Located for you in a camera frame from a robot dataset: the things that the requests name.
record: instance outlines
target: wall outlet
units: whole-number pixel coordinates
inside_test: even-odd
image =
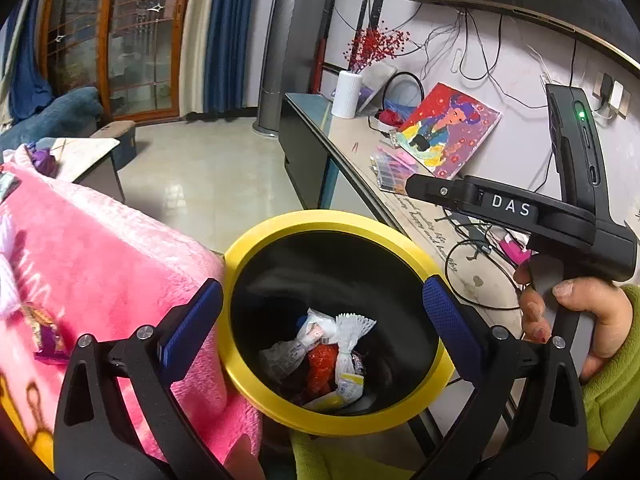
[[[622,102],[622,91],[625,88],[622,86],[620,81],[616,81],[613,83],[613,90],[611,91],[611,95],[609,96],[609,106],[613,108],[615,111],[620,110],[620,103]]]
[[[593,96],[600,97],[600,88],[602,87],[602,79],[604,78],[604,74],[602,72],[598,72],[596,76],[596,82],[593,84]]]
[[[631,101],[631,94],[626,90],[623,90],[622,101],[620,101],[620,110],[618,110],[618,113],[622,116],[623,119],[626,119],[626,114],[629,111],[629,101]]]

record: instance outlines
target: pink blanket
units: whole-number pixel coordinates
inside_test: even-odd
[[[0,206],[0,214],[13,216],[17,231],[10,261],[21,299],[55,318],[68,348],[86,332],[98,340],[128,337],[142,324],[157,324],[172,306],[186,303],[206,278],[222,280],[223,262],[193,239],[92,189],[41,176],[25,164],[17,153],[15,163],[4,165],[22,181]],[[36,362],[35,350],[21,313],[0,321],[2,406],[50,466],[50,433],[65,370]],[[161,457],[130,383],[122,386],[145,450]],[[257,453],[260,417],[225,383],[215,329],[172,391],[219,460],[224,461],[243,433]]]

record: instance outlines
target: metal screw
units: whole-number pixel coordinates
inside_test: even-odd
[[[141,326],[136,332],[138,339],[149,339],[154,334],[154,328],[151,325]]]
[[[91,344],[92,340],[94,340],[94,339],[91,337],[91,334],[81,335],[78,338],[78,346],[80,348],[84,348],[85,346],[89,346]]]
[[[505,327],[500,325],[494,326],[491,329],[491,333],[496,339],[499,339],[500,341],[504,341],[509,337],[509,331]]]
[[[559,335],[555,335],[551,338],[551,342],[554,344],[556,348],[564,348],[566,343],[564,339],[562,339]]]

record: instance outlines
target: hand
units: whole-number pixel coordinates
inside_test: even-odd
[[[545,302],[529,285],[529,266],[524,263],[518,267],[513,279],[521,285],[528,285],[519,301],[522,330],[527,339],[546,342],[551,337],[551,327],[543,318]],[[633,307],[623,290],[598,278],[565,280],[554,287],[553,293],[558,303],[568,309],[596,315],[593,342],[580,374],[580,379],[586,382],[620,350],[631,330]]]
[[[258,459],[251,454],[251,441],[243,434],[226,456],[225,468],[234,480],[264,480]]]

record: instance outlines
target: wall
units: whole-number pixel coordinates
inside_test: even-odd
[[[335,0],[330,30],[327,38],[325,61],[347,66],[344,51],[353,39],[353,29],[358,21],[362,0]],[[380,12],[381,27],[395,28],[407,20],[418,8],[407,0],[383,0]],[[345,18],[349,25],[337,15]],[[478,24],[482,45],[489,64],[497,50],[499,15],[473,10]],[[455,9],[423,4],[417,15],[401,30],[410,32],[418,43],[425,41],[430,31],[454,22]],[[553,79],[568,84],[574,40],[538,25],[505,17],[502,24],[502,47],[493,72],[505,92],[528,105],[546,104],[545,92],[540,82],[542,67],[536,56],[524,45],[523,40],[535,48],[548,66]],[[481,76],[486,70],[476,31],[469,20],[468,53],[463,66],[467,76]],[[503,117],[486,142],[478,149],[463,169],[463,174],[505,182],[513,186],[534,189],[542,183],[546,158],[550,153],[548,115],[546,108],[530,110],[505,97],[490,80],[472,82],[460,75],[457,65],[465,46],[464,21],[460,33],[443,34],[430,41],[428,52],[431,60],[427,74],[421,77],[426,92],[437,82],[468,92],[489,106],[502,111]],[[406,52],[413,49],[407,45]],[[424,50],[398,57],[390,63],[400,70],[420,74],[427,61]],[[631,104],[626,120],[616,117],[611,121],[596,118],[600,143],[604,154],[609,185],[610,209],[615,221],[622,223],[636,197],[640,196],[640,82],[635,76],[592,48],[578,42],[574,62],[574,86],[584,89],[592,108],[599,100],[591,95],[597,72],[607,72],[631,92]],[[336,77],[323,73],[321,92],[329,95],[335,88]],[[406,104],[417,104],[419,95],[410,84],[398,84],[391,95]],[[558,175],[552,162],[548,181],[541,192],[560,197]]]
[[[273,0],[252,0],[249,34],[247,37],[246,64],[244,68],[244,106],[258,105],[260,76],[264,44],[267,40],[271,2]]]

